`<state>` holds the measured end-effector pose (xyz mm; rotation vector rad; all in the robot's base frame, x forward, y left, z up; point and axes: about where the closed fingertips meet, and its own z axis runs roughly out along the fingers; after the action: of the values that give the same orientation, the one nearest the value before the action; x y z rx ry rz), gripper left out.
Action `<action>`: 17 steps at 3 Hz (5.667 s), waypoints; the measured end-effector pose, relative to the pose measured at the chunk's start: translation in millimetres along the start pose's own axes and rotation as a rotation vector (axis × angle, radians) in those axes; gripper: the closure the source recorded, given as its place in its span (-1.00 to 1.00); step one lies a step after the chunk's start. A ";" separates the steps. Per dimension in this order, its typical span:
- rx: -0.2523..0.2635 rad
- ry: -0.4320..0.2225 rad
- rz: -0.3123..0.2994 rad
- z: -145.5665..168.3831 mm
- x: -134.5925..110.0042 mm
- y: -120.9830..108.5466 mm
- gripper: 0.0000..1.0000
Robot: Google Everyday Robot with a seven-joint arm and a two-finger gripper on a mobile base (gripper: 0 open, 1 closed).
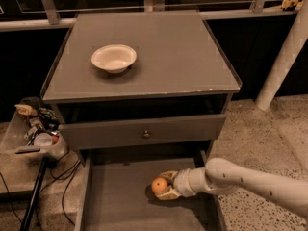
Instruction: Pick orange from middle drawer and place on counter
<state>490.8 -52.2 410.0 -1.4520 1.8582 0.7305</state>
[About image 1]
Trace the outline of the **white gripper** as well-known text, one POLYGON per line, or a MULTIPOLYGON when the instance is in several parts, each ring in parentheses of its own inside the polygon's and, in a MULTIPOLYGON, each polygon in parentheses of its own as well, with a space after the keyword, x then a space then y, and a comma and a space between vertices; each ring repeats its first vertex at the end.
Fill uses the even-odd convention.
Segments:
POLYGON ((179 172, 177 170, 170 170, 162 172, 160 177, 165 178, 172 186, 168 186, 162 192, 158 192, 155 196, 159 200, 176 200, 181 195, 184 197, 191 197, 197 194, 197 187, 199 186, 198 177, 195 169, 183 169, 179 172))

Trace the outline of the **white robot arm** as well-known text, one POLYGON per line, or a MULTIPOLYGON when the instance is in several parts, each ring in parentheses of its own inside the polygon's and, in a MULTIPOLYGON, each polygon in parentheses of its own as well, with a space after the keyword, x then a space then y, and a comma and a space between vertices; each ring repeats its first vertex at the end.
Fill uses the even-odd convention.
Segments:
MULTIPOLYGON (((307 39, 308 0, 303 0, 292 29, 257 96, 258 108, 265 110, 270 106, 307 39)), ((175 200, 199 193, 228 194, 237 187, 301 218, 308 217, 307 182, 240 167, 222 158, 212 158, 201 168, 163 172, 151 184, 152 192, 160 200, 175 200)))

